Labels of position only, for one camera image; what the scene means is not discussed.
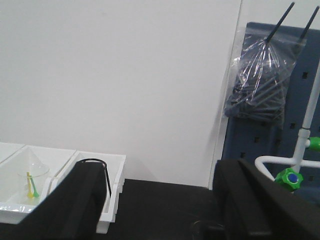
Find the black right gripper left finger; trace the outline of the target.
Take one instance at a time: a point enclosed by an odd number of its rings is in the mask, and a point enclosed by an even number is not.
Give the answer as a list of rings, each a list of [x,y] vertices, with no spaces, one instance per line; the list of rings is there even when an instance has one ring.
[[[91,240],[107,196],[99,162],[76,163],[63,181],[2,240]]]

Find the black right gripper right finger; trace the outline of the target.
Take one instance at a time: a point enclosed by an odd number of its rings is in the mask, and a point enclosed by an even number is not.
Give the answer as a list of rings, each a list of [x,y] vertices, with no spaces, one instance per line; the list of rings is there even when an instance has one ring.
[[[216,163],[214,193],[228,240],[318,240],[320,209],[243,159]]]

